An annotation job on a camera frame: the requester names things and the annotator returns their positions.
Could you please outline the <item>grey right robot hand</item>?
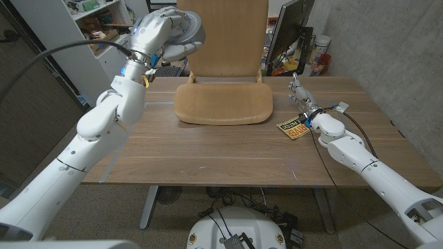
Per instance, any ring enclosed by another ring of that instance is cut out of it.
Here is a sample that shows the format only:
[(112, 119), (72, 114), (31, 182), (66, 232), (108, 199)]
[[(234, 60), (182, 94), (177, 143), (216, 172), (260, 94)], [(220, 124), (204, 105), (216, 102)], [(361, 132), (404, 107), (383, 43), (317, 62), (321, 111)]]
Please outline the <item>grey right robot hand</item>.
[(318, 106), (313, 95), (301, 85), (297, 73), (293, 73), (293, 79), (289, 83), (289, 89), (293, 92), (290, 98), (297, 103), (307, 120), (313, 120), (317, 114), (323, 111)]

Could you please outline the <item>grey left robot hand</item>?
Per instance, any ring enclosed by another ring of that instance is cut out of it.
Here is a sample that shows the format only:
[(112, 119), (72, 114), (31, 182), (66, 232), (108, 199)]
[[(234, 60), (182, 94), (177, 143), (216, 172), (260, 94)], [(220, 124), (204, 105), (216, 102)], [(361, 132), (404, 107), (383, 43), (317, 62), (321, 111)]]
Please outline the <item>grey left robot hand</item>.
[(126, 65), (149, 68), (153, 54), (166, 62), (177, 61), (196, 52), (205, 42), (201, 17), (192, 11), (165, 7), (149, 13), (133, 28), (129, 49), (134, 52)]

